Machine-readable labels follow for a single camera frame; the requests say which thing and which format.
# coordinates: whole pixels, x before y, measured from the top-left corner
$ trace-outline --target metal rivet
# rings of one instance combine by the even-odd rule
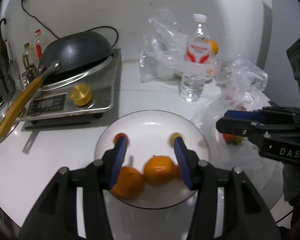
[[[68,171],[69,171],[68,167],[61,167],[59,169],[59,173],[62,174],[62,175],[66,174]]]
[[[198,165],[199,165],[200,167],[205,167],[205,166],[208,165],[208,163],[207,163],[207,161],[205,161],[205,160],[199,160],[199,161],[198,161]]]
[[[242,169],[238,166],[234,167],[233,168],[233,171],[236,173],[236,174],[240,174],[242,172]]]
[[[93,165],[99,167],[99,166],[102,166],[103,165],[103,160],[101,159],[97,159],[93,162]]]

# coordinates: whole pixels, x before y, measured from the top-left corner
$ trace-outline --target plastic bag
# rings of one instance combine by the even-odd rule
[[[178,32],[177,22],[168,8],[154,10],[143,32],[140,51],[141,81],[170,80],[174,66],[184,61],[186,35]]]
[[[211,151],[211,163],[227,170],[234,166],[242,167],[261,191],[277,162],[260,157],[258,147],[247,140],[237,146],[227,145],[216,129],[216,122],[228,110],[252,111],[269,106],[268,98],[261,92],[266,88],[268,75],[251,62],[239,58],[224,64],[215,80],[221,87],[221,94],[199,107],[192,122],[205,135]]]

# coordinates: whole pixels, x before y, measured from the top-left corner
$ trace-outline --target plate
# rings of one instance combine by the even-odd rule
[[[194,150],[200,159],[210,161],[205,139],[191,122],[179,115],[156,110],[131,113],[111,124],[97,143],[96,159],[101,159],[106,150],[114,147],[113,138],[120,132],[127,134],[130,140],[123,166],[132,166],[141,173],[144,164],[153,155],[166,155],[177,163],[173,148],[169,145],[169,136],[174,132],[182,134],[187,148]],[[162,186],[146,185],[136,198],[116,198],[138,208],[162,209],[177,205],[193,194],[194,191],[190,191],[182,181],[174,179]]]

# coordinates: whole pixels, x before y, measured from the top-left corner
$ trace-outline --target black cord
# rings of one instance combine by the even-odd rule
[[[36,19],[37,22],[39,22],[44,28],[46,28],[46,29],[47,29],[47,30],[48,30],[55,38],[60,39],[60,37],[58,37],[58,36],[57,36],[50,28],[48,28],[46,25],[44,25],[44,24],[43,24],[36,16],[31,15],[30,13],[28,13],[28,12],[26,11],[26,9],[23,7],[23,1],[24,1],[24,0],[21,0],[21,7],[22,7],[22,9],[24,10],[24,12],[25,12],[27,15],[29,15],[30,17]],[[114,31],[115,31],[115,34],[116,34],[117,38],[115,39],[115,42],[114,42],[114,44],[112,45],[112,47],[114,47],[114,46],[117,44],[118,40],[119,40],[119,32],[118,32],[118,30],[117,30],[116,28],[114,28],[114,27],[112,27],[112,26],[107,26],[107,25],[105,25],[105,26],[98,26],[98,27],[94,27],[94,28],[88,29],[88,30],[86,30],[85,32],[93,31],[93,30],[101,29],[101,28],[111,29],[111,30],[114,30]]]
[[[34,19],[36,19],[37,20],[37,22],[39,22],[43,27],[45,27],[55,38],[57,38],[57,39],[59,39],[59,37],[57,36],[57,35],[55,35],[55,33],[51,30],[51,29],[49,29],[46,25],[44,25],[36,16],[34,16],[34,15],[31,15],[30,13],[28,13],[27,11],[26,11],[26,9],[23,7],[23,0],[21,0],[21,7],[22,7],[22,9],[25,11],[25,13],[27,14],[27,15],[29,15],[30,17],[32,17],[32,18],[34,18]]]
[[[288,214],[286,214],[285,216],[283,216],[282,218],[280,218],[278,221],[276,221],[275,223],[278,224],[279,222],[281,222],[282,220],[284,220],[288,215],[290,215],[292,213],[293,210],[291,210]]]

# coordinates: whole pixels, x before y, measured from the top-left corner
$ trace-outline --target white bottle cap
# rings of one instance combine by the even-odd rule
[[[203,15],[203,14],[197,14],[197,13],[195,13],[193,15],[193,18],[194,18],[195,21],[207,22],[207,16]]]

